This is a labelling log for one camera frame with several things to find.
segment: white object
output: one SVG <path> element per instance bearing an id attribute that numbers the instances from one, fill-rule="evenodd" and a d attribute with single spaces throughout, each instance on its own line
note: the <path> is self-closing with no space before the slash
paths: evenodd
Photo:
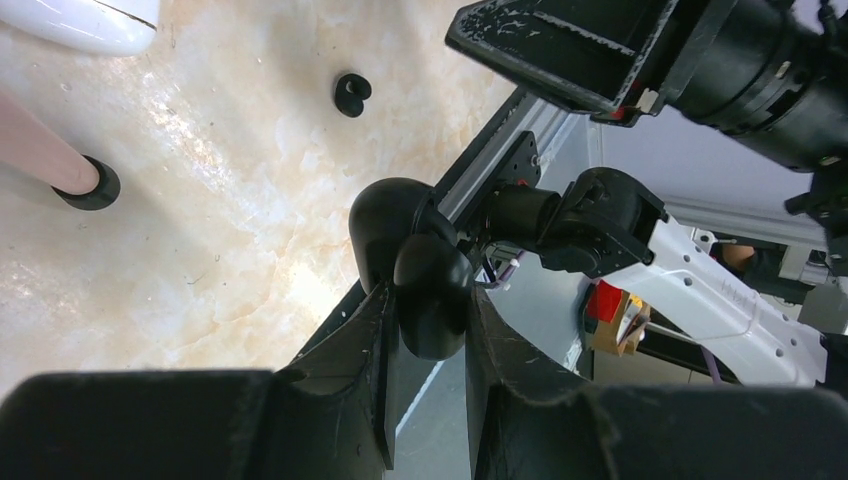
<path id="1" fill-rule="evenodd" d="M 77 50 L 128 57 L 153 42 L 159 0 L 0 0 L 0 20 Z"/>
<path id="2" fill-rule="evenodd" d="M 821 334 L 769 305 L 710 258 L 674 218 L 657 222 L 648 248 L 656 255 L 651 265 L 630 266 L 604 281 L 641 297 L 743 384 L 811 387 L 824 381 Z"/>

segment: gray surface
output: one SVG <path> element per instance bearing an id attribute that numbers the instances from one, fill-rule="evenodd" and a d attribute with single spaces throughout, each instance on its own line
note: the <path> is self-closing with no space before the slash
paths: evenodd
<path id="1" fill-rule="evenodd" d="M 823 333 L 848 335 L 848 297 L 836 283 L 819 285 L 807 294 L 798 321 Z"/>
<path id="2" fill-rule="evenodd" d="M 589 167 L 585 120 L 552 140 L 553 159 L 540 188 L 562 192 Z M 549 272 L 538 257 L 526 255 L 508 291 L 491 297 L 504 319 L 542 352 L 562 362 L 578 338 L 577 304 L 588 280 L 583 275 Z M 464 351 L 446 361 L 433 377 L 398 435 L 390 480 L 471 478 L 465 410 Z"/>

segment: beige marble tile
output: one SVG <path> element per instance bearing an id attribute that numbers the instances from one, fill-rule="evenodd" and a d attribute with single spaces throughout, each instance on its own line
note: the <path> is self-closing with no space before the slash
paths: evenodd
<path id="1" fill-rule="evenodd" d="M 126 59 L 0 26 L 0 87 L 123 182 L 87 213 L 0 165 L 0 395 L 57 369 L 285 365 L 356 280 L 357 193 L 435 182 L 512 90 L 443 46 L 467 1 L 166 0 Z M 355 120 L 346 71 L 374 89 Z"/>

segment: pink table leg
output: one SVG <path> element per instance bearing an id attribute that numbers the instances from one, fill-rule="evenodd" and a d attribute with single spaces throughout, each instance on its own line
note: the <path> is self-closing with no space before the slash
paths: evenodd
<path id="1" fill-rule="evenodd" d="M 77 153 L 2 91 L 0 145 L 0 161 L 50 184 L 76 208 L 105 208 L 120 191 L 111 168 Z"/>

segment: purple wire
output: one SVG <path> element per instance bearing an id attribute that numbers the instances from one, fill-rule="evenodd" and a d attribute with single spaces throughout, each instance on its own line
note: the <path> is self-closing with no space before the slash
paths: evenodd
<path id="1" fill-rule="evenodd" d="M 707 370 L 710 371 L 710 377 L 712 377 L 713 383 L 716 385 L 721 384 L 721 374 L 718 373 L 718 363 L 715 361 L 715 356 L 704 346 L 701 346 L 701 351 L 704 352 L 704 360 L 707 362 Z"/>
<path id="2" fill-rule="evenodd" d="M 525 251 L 522 250 L 522 251 L 518 252 L 518 255 L 515 256 L 515 261 L 518 262 L 519 264 L 521 263 L 521 259 L 524 258 L 524 253 L 525 253 Z M 518 269 L 518 267 L 516 267 L 512 263 L 510 263 L 509 266 L 506 267 L 506 270 L 504 270 L 504 273 L 502 273 L 501 276 L 498 277 L 497 280 L 495 280 L 492 283 L 486 284 L 484 286 L 486 288 L 488 288 L 489 290 L 500 289 L 501 287 L 503 287 L 506 284 L 506 282 L 509 281 L 510 278 L 512 278 L 512 274 L 515 273 L 515 270 L 517 270 L 517 269 Z"/>

